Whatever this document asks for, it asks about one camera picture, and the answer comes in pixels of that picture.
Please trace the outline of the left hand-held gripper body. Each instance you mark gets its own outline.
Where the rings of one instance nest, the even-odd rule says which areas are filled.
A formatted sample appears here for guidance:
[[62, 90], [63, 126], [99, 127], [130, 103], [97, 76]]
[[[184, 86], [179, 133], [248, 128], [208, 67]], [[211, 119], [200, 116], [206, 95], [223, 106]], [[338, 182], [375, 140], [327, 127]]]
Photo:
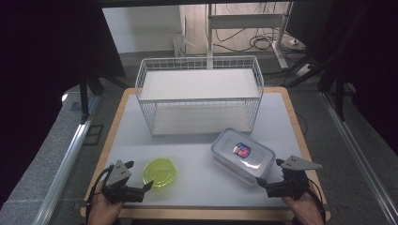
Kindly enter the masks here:
[[111, 164], [103, 180], [102, 194], [111, 203], [141, 203], [145, 192], [142, 187], [129, 187], [127, 182], [131, 172], [126, 170], [124, 162], [118, 160]]

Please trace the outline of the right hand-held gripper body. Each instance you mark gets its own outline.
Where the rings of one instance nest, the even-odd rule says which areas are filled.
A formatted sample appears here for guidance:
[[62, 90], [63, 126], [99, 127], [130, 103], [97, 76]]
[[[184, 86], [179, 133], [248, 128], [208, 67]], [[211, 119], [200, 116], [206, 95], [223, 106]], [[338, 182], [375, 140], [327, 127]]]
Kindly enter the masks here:
[[298, 200], [310, 188], [306, 172], [322, 169], [322, 166], [301, 157], [291, 156], [288, 159], [284, 159], [284, 164], [280, 168], [282, 169], [283, 180], [276, 183], [268, 183], [266, 188], [267, 195], [270, 198], [291, 197], [294, 200]]

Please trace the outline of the green plastic bowl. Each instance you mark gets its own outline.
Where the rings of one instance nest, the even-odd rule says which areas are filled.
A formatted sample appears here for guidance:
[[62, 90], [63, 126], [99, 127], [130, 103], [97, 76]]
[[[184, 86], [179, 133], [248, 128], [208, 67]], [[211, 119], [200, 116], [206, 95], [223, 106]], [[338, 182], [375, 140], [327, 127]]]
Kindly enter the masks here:
[[167, 188], [176, 179], [177, 169], [174, 162], [166, 157], [151, 160], [143, 170], [145, 184], [153, 183], [153, 188]]

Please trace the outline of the clear plastic food container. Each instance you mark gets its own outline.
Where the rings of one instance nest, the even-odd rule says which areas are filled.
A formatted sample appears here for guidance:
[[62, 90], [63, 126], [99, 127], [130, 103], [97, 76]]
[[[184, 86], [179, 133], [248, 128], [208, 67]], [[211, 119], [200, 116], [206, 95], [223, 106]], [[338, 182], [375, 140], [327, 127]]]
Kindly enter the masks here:
[[233, 128], [218, 136], [211, 152], [221, 165], [249, 184], [256, 184], [257, 178], [265, 179], [275, 160], [271, 149]]

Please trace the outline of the white wire shelf rack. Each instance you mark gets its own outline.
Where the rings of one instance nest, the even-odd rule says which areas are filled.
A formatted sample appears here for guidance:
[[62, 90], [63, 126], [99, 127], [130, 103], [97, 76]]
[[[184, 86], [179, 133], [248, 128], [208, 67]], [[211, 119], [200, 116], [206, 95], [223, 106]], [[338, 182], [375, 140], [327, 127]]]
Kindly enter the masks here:
[[135, 95], [154, 136], [252, 132], [263, 88], [253, 55], [148, 58]]

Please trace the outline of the person's left hand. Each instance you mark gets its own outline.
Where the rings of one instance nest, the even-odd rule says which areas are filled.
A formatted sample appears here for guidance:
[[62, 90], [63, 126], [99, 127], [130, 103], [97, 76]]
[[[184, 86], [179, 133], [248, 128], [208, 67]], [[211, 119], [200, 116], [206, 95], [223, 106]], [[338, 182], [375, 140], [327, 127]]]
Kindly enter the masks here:
[[124, 206], [122, 202], [109, 202], [102, 194], [102, 185], [100, 181], [95, 189], [87, 225], [113, 225]]

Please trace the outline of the person's right hand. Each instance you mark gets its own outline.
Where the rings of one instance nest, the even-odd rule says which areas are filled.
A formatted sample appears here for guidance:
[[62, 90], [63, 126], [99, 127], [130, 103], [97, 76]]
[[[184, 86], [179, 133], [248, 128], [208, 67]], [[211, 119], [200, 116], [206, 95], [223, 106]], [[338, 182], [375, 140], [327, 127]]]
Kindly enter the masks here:
[[282, 197], [282, 200], [295, 215], [292, 225], [326, 225], [318, 208], [318, 198], [313, 187], [304, 192], [298, 200], [291, 197]]

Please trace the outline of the black metal stand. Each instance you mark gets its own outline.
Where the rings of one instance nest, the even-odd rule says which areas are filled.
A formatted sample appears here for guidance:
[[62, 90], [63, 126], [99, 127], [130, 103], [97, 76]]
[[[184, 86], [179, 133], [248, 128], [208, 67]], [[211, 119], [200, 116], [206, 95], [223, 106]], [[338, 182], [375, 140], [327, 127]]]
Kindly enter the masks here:
[[95, 96], [100, 96], [103, 93], [103, 86], [100, 83], [100, 78], [95, 74], [86, 74], [80, 77], [80, 97], [81, 97], [81, 109], [82, 109], [82, 119], [81, 123], [84, 124], [89, 118], [89, 105], [88, 105], [88, 91]]
[[335, 112], [344, 121], [344, 75], [341, 71], [336, 76]]

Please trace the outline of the dark curtain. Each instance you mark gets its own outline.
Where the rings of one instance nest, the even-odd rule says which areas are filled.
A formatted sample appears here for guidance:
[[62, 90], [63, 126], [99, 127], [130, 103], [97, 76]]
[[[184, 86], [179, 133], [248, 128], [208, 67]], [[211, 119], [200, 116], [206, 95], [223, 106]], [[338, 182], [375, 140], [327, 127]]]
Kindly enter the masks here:
[[82, 76], [124, 68], [97, 0], [0, 0], [0, 207]]
[[326, 68], [319, 88], [338, 79], [353, 103], [398, 155], [398, 0], [295, 0], [287, 32]]

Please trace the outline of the aluminium rail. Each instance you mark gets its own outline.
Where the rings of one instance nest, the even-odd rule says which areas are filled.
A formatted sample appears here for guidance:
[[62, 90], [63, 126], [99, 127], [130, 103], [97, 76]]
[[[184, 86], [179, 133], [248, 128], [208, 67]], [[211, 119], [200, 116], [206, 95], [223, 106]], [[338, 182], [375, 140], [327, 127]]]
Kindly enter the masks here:
[[65, 184], [68, 181], [70, 172], [73, 168], [74, 161], [79, 155], [84, 137], [90, 127], [90, 121], [80, 124], [72, 138], [69, 148], [57, 170], [52, 181], [49, 191], [47, 192], [32, 225], [48, 225], [54, 209], [59, 201]]
[[377, 177], [368, 159], [363, 154], [346, 121], [343, 121], [337, 112], [335, 112], [335, 105], [331, 96], [328, 93], [320, 93], [320, 97], [323, 99], [335, 126], [342, 135], [345, 145], [359, 167], [362, 176], [373, 193], [388, 223], [390, 225], [398, 225], [398, 207], [395, 205], [395, 202], [385, 186]]

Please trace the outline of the white desk frame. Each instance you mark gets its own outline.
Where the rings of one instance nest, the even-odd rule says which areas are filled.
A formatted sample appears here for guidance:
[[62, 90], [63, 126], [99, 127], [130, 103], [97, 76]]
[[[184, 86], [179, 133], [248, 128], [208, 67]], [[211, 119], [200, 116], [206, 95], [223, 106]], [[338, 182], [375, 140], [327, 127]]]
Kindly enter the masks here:
[[292, 6], [293, 3], [289, 2], [284, 12], [280, 14], [216, 15], [213, 13], [213, 4], [207, 4], [207, 57], [213, 56], [214, 29], [272, 28], [279, 31], [276, 39], [271, 41], [272, 50], [280, 68], [282, 70], [288, 69], [281, 51], [281, 44]]

